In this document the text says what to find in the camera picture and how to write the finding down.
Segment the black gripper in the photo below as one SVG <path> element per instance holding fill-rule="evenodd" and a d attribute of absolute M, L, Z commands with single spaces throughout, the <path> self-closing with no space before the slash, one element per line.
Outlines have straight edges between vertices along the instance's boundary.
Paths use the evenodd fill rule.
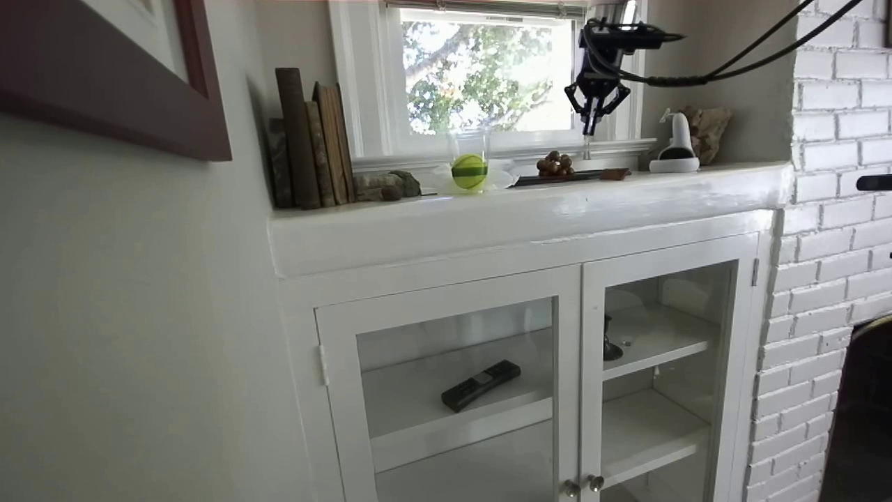
<path fill-rule="evenodd" d="M 581 118 L 581 138 L 593 138 L 595 126 L 630 94 L 618 80 L 620 60 L 634 50 L 657 50 L 664 43 L 679 43 L 679 33 L 646 23 L 611 23 L 605 18 L 591 18 L 581 26 L 581 66 L 565 87 L 572 110 Z"/>

